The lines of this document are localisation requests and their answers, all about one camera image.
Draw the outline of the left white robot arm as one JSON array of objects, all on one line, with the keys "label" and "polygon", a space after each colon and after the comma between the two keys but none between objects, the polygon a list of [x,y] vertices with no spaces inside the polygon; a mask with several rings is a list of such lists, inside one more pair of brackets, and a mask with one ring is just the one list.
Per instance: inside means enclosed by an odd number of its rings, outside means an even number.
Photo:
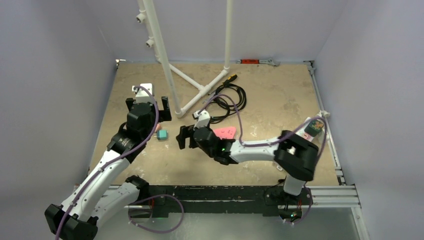
[{"label": "left white robot arm", "polygon": [[126,121],[111,138],[100,161],[86,179],[61,204],[51,204],[44,212],[50,231],[57,240],[93,240],[99,229],[124,206],[138,205],[149,199],[149,184],[132,175],[116,190],[106,195],[114,180],[144,150],[158,123],[172,120],[169,101],[127,98]]}]

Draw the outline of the pink power socket block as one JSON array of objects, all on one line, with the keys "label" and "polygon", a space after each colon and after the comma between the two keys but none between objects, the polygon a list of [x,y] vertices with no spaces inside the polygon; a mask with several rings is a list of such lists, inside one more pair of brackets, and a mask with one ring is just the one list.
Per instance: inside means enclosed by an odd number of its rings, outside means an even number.
[{"label": "pink power socket block", "polygon": [[221,127],[213,130],[214,134],[220,139],[235,139],[237,129],[234,126]]}]

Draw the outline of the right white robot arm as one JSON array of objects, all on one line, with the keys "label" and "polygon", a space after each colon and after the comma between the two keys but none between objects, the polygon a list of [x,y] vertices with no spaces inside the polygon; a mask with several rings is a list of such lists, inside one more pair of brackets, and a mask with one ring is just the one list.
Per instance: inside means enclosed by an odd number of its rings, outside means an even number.
[{"label": "right white robot arm", "polygon": [[314,179],[319,160],[319,147],[290,130],[263,141],[240,142],[221,139],[208,127],[181,126],[176,136],[178,147],[199,148],[214,161],[228,166],[249,161],[268,161],[286,173],[280,196],[288,204],[300,198],[307,182]]}]

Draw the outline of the teal plug adapter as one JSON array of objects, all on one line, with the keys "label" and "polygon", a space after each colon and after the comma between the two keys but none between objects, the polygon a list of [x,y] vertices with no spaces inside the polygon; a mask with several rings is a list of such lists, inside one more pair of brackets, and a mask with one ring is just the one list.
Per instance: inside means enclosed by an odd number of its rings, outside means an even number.
[{"label": "teal plug adapter", "polygon": [[165,140],[167,140],[167,139],[169,138],[169,133],[168,133],[168,131],[167,131],[167,130],[165,130],[165,129],[160,129],[160,130],[158,130],[158,131],[156,132],[156,138],[157,138],[159,141],[165,141]]}]

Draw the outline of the white power strip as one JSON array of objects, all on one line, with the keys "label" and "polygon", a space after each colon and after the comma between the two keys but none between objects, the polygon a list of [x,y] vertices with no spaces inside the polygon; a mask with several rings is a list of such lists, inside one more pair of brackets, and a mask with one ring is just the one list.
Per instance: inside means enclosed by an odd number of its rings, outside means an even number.
[{"label": "white power strip", "polygon": [[[322,117],[322,118],[327,118],[329,117],[331,114],[325,110],[320,110],[317,114],[316,117]],[[305,122],[308,122],[311,119],[311,117],[307,117],[305,119]],[[295,134],[297,134],[298,136],[301,136],[302,138],[306,139],[309,142],[312,142],[315,138],[317,137],[322,137],[321,135],[323,135],[323,132],[325,130],[324,127],[324,121],[322,120],[316,120],[316,121],[312,121],[308,123],[308,125],[303,126],[301,129],[299,129],[298,131],[295,132]],[[296,151],[295,147],[291,147],[288,152],[290,154],[294,154]],[[277,163],[273,163],[273,166],[275,166],[279,171],[283,171],[283,168],[278,165]]]}]

